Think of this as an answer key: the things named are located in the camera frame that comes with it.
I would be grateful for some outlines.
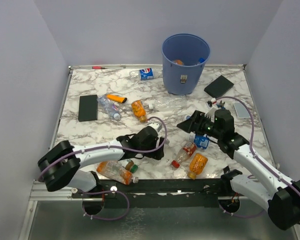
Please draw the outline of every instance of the white wall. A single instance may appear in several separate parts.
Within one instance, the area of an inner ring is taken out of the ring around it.
[[[32,0],[0,0],[0,240],[16,240],[68,75]]]
[[[192,33],[210,64],[246,64],[282,0],[34,0],[70,65],[162,64],[161,45]]]
[[[284,0],[247,65],[274,160],[300,179],[300,0]]]

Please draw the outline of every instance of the red pen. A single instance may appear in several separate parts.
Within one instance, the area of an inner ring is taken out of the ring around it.
[[[92,69],[107,69],[107,68],[102,66],[92,66]]]

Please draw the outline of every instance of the green bottle cap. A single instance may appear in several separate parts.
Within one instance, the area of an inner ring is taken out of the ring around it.
[[[131,173],[135,173],[137,170],[138,170],[138,166],[135,164],[130,168]]]

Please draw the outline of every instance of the blue trash bin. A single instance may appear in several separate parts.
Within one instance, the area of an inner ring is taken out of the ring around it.
[[[210,57],[210,47],[196,35],[176,34],[163,42],[162,57],[163,84],[168,93],[191,94]],[[181,60],[184,65],[174,63],[175,60]]]

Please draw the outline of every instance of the red bottle cap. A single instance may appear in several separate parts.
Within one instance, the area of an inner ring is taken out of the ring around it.
[[[180,164],[177,163],[175,160],[173,160],[173,161],[171,162],[171,165],[174,166],[176,169],[178,169],[178,168],[180,167]]]

